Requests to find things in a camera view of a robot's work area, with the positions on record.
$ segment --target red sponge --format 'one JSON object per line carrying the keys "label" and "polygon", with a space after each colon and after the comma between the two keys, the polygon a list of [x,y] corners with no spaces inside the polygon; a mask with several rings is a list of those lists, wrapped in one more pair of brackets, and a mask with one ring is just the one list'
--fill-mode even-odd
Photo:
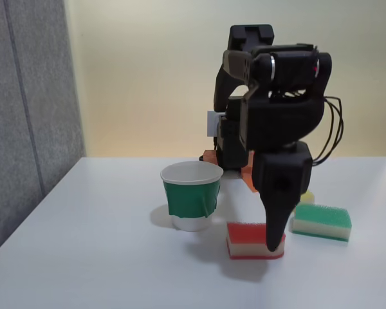
{"label": "red sponge", "polygon": [[278,259],[284,254],[284,240],[275,252],[266,246],[265,223],[227,223],[227,249],[231,259]]}

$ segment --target green label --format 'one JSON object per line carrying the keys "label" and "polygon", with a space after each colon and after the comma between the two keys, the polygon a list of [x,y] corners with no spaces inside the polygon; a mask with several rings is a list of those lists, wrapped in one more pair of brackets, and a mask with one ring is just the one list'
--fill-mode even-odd
{"label": "green label", "polygon": [[219,180],[206,185],[164,185],[170,215],[179,218],[207,218],[216,209]]}

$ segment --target gray wall panel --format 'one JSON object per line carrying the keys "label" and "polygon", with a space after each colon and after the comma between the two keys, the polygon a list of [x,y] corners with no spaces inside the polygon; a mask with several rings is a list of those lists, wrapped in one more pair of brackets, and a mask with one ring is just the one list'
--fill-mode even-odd
{"label": "gray wall panel", "polygon": [[84,156],[63,0],[6,0],[45,193]]}
{"label": "gray wall panel", "polygon": [[0,245],[41,199],[5,7],[0,0]]}

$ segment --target sponge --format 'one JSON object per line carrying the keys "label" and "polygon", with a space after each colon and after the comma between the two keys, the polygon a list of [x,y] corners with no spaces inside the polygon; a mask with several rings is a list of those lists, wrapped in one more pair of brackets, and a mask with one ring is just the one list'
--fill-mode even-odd
{"label": "sponge", "polygon": [[349,241],[352,222],[346,209],[301,204],[296,207],[292,232]]}
{"label": "sponge", "polygon": [[276,251],[266,246],[265,223],[227,223],[227,249],[231,259],[278,259],[284,254],[283,234]]}
{"label": "sponge", "polygon": [[307,190],[306,193],[302,194],[302,196],[300,197],[300,204],[314,204],[314,203],[315,203],[315,196],[309,190]]}

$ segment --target yellow sponge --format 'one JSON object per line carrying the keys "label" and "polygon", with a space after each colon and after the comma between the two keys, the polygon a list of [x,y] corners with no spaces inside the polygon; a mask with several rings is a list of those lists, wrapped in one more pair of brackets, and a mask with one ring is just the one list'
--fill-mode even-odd
{"label": "yellow sponge", "polygon": [[301,204],[314,204],[315,203],[315,196],[313,195],[312,192],[310,192],[309,190],[306,191],[305,194],[303,194],[301,197],[300,197],[300,203],[297,204],[298,205],[301,205]]}

